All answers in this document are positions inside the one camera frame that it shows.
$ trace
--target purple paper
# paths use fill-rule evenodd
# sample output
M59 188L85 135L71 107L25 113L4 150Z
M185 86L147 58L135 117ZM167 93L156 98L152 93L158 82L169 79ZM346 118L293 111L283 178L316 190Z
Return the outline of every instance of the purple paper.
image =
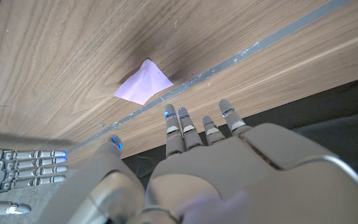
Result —
M114 96L144 105L154 94L172 85L154 62L146 59L140 69L118 88Z

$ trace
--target metallic robot hand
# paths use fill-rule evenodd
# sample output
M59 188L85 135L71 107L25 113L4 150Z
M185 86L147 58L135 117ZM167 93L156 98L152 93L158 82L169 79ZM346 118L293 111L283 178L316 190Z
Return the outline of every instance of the metallic robot hand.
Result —
M55 183L65 180L56 173L67 166L50 166L66 162L65 151L13 151L0 149L0 192L12 189ZM23 203L0 202L0 215L29 213Z

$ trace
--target robot finger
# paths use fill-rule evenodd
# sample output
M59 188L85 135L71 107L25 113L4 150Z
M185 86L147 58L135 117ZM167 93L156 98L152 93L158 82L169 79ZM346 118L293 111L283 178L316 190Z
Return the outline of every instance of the robot finger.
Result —
M116 136L115 134L111 136L110 140L112 141L112 143L117 146L117 148L121 151L122 150L122 142L121 139Z
M186 108L179 108L178 114L187 151L196 146L203 146L203 142L201 141Z
M33 187L41 184L57 183L64 181L65 175L54 175L50 177L36 177L28 179L17 179L10 182L3 182L0 186L0 192L6 192L11 189L19 189L24 187Z
M26 161L17 161L16 168L25 169L31 167L40 167L40 166L47 166L52 164L59 164L66 161L67 161L66 157L54 157L49 159L31 159Z
M13 151L13 150L4 150L2 157L5 160L12 159L38 159L38 158L55 158L55 157L65 157L65 151Z
M0 215L28 214L31 212L30 205L0 201Z
M169 104L165 106L165 124L167 125L167 158L186 151L185 143L180 132L180 125L175 108Z
M53 166L53 167L39 167L34 169L19 169L17 170L16 179L36 177L40 175L56 174L59 172L65 172L68 169L67 166Z
M205 116L203 118L203 124L208 145L212 146L214 143L225 139L222 132L220 132L214 121L209 116Z
M241 117L237 114L235 109L231 106L230 102L223 99L219 102L219 108L222 111L222 115L226 120L227 125L230 128L233 135L238 135L237 129L241 127L246 127L245 122L242 121Z

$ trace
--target wooden table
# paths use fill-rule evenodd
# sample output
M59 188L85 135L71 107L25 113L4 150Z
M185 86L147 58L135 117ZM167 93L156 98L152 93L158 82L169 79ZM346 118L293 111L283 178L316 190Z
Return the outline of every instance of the wooden table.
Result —
M150 58L174 83L114 97ZM358 79L358 1L2 1L0 147L81 164L110 134L122 156L165 144L163 107L224 124Z

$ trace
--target silver robotic fingers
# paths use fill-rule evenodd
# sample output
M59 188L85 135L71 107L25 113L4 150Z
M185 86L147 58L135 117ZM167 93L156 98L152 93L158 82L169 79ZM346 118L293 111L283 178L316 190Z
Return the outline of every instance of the silver robotic fingers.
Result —
M221 100L219 102L219 109L221 109L222 116L226 120L226 123L233 135L238 136L251 128L243 122L228 100Z
M190 119L190 115L187 113L186 108L179 108L178 111L180 125L183 131L183 137L185 139L186 150L189 151L191 148L196 146L203 146L200 136L193 122Z
M216 127L215 123L209 116L203 118L204 130L208 145L212 146L214 143L225 139L222 132Z
M180 126L172 105L165 106L165 124L167 125L167 158L186 151L185 143L180 131Z
M24 203L0 201L0 215L27 214L30 212L31 207Z
M167 125L167 158L189 151L194 147L203 146L203 142L201 141L201 138L198 135L186 108L179 108L178 116L181 129L179 127L174 107L172 105L165 106L165 122ZM209 116L204 117L203 124L209 145L225 139Z
M67 166L53 165L66 161L65 151L0 149L0 192L63 181L64 175L55 174L66 171Z

